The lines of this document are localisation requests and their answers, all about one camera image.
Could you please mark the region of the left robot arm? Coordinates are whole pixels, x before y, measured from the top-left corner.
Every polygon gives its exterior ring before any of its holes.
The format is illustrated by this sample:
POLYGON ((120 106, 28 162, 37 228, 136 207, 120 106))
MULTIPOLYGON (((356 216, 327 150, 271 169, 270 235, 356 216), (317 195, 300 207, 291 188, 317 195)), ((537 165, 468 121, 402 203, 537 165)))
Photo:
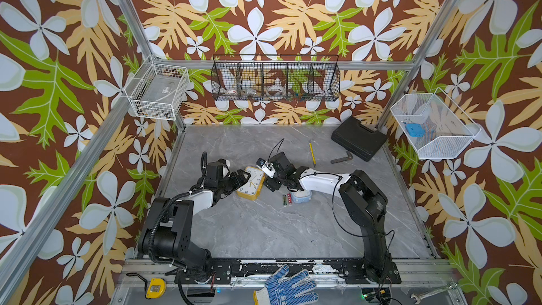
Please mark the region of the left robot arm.
POLYGON ((251 174, 230 170, 225 159, 200 159, 201 177, 187 191, 174 197, 155 199, 146 217, 137 250, 154 263, 172 265, 196 282, 205 282, 212 275, 212 256, 191 241, 193 216, 217 204, 245 184, 251 174))

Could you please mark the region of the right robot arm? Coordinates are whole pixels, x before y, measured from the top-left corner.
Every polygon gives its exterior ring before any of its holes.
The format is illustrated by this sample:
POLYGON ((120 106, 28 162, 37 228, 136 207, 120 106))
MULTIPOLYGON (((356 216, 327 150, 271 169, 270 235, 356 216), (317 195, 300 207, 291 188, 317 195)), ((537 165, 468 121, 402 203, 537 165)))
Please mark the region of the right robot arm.
POLYGON ((295 167, 284 152, 256 162, 267 178, 265 186, 271 191, 281 187, 292 193, 320 192, 340 197, 351 218, 361 230, 355 237, 364 242, 366 278, 383 282, 394 273, 392 258, 386 242, 385 215, 388 199, 373 180, 362 170, 351 174, 321 172, 309 167, 295 167))

